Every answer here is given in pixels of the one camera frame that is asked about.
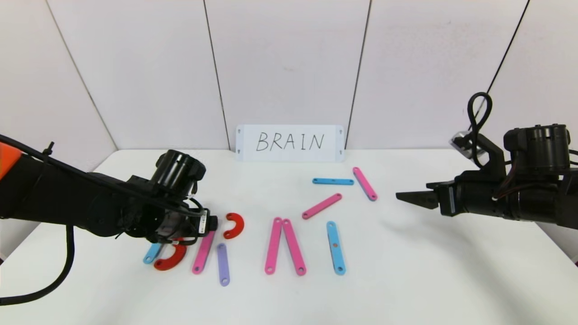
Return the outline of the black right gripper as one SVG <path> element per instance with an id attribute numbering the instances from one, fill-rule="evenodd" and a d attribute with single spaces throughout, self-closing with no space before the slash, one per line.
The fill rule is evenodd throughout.
<path id="1" fill-rule="evenodd" d="M 430 190 L 396 193 L 396 198 L 426 209 L 439 206 L 444 216 L 470 213 L 518 221 L 507 198 L 493 200 L 504 178 L 505 175 L 483 171 L 465 171 L 454 180 L 427 183 Z"/>

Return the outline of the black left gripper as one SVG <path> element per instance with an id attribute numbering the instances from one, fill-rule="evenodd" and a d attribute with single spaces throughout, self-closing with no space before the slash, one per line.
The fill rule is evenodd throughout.
<path id="1" fill-rule="evenodd" d="M 160 224 L 160 236 L 167 239 L 204 237 L 218 229 L 218 218 L 206 209 L 168 211 Z"/>

